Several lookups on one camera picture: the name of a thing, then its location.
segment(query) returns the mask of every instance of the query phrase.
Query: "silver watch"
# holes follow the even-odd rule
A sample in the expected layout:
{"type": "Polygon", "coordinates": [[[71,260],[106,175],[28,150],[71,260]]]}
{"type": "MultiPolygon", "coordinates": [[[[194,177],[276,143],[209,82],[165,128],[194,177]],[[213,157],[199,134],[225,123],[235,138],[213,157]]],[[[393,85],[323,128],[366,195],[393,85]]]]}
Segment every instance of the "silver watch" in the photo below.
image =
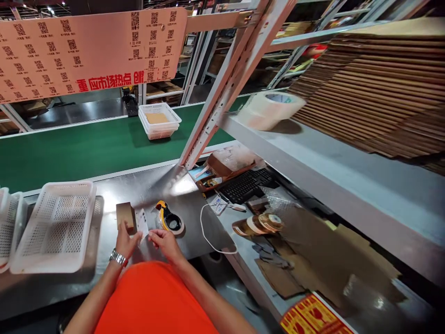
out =
{"type": "Polygon", "coordinates": [[[126,267],[128,263],[128,260],[122,254],[116,252],[116,248],[111,252],[110,261],[111,260],[115,260],[122,267],[126,267]]]}

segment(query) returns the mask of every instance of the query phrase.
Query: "white cable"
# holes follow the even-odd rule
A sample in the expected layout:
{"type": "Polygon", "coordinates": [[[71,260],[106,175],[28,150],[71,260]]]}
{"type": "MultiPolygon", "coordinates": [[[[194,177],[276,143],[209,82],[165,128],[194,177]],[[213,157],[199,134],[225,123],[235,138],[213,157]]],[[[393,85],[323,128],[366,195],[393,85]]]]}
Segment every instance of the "white cable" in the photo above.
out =
{"type": "Polygon", "coordinates": [[[228,255],[230,255],[230,254],[236,254],[236,253],[238,253],[238,246],[236,246],[235,241],[233,242],[233,244],[235,245],[236,250],[233,251],[233,252],[224,252],[224,251],[222,251],[222,250],[217,250],[215,247],[213,247],[213,245],[210,243],[210,241],[206,238],[206,236],[205,236],[205,234],[204,234],[204,226],[203,226],[203,210],[204,210],[204,208],[205,208],[206,206],[215,206],[215,205],[216,205],[216,204],[207,203],[206,205],[204,205],[204,206],[201,208],[201,214],[199,215],[199,220],[200,220],[200,222],[201,222],[201,230],[203,231],[203,237],[204,237],[205,241],[207,241],[208,244],[209,244],[215,251],[217,251],[218,253],[221,253],[221,254],[228,254],[228,255]]]}

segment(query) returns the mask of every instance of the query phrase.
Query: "plastic crate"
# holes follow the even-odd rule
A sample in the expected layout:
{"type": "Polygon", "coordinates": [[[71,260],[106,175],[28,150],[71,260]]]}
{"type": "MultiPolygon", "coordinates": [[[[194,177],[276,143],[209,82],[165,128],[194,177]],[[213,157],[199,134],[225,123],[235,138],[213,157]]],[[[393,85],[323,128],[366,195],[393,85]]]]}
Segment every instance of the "plastic crate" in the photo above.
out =
{"type": "Polygon", "coordinates": [[[19,199],[10,195],[8,188],[0,189],[0,273],[9,267],[18,205],[19,199]]]}
{"type": "Polygon", "coordinates": [[[138,114],[150,140],[170,137],[179,128],[179,123],[182,122],[181,118],[166,103],[141,105],[138,114]],[[146,114],[164,114],[169,122],[150,124],[146,114]]]}
{"type": "Polygon", "coordinates": [[[79,270],[85,259],[95,194],[90,181],[45,184],[10,271],[25,274],[79,270]]]}

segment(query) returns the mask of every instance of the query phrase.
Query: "black keyboard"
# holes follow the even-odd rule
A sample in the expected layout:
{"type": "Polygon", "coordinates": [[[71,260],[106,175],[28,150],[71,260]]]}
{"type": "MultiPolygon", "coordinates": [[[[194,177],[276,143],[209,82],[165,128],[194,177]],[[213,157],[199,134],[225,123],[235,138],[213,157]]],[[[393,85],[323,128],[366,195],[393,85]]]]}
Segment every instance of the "black keyboard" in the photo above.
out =
{"type": "Polygon", "coordinates": [[[218,191],[232,203],[243,204],[254,195],[264,196],[260,186],[272,189],[278,187],[278,183],[273,180],[272,175],[265,168],[257,171],[249,170],[219,188],[218,191]]]}
{"type": "Polygon", "coordinates": [[[138,115],[138,105],[136,104],[136,102],[134,100],[130,100],[128,102],[124,102],[125,103],[125,108],[127,109],[127,114],[128,117],[135,117],[138,115]]]}

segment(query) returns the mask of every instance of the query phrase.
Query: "conveyor belt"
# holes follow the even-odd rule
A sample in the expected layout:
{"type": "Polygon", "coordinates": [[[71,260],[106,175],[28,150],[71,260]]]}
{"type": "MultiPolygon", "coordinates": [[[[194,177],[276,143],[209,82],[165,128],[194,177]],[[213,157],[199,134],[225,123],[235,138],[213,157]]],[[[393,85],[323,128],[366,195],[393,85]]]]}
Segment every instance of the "conveyor belt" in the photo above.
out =
{"type": "MultiPolygon", "coordinates": [[[[237,98],[231,110],[247,101],[237,98]]],[[[179,129],[171,138],[149,141],[138,117],[0,139],[0,186],[10,192],[40,189],[47,182],[95,176],[178,159],[203,103],[176,108],[179,129]]],[[[219,130],[209,146],[233,138],[219,130]]]]}

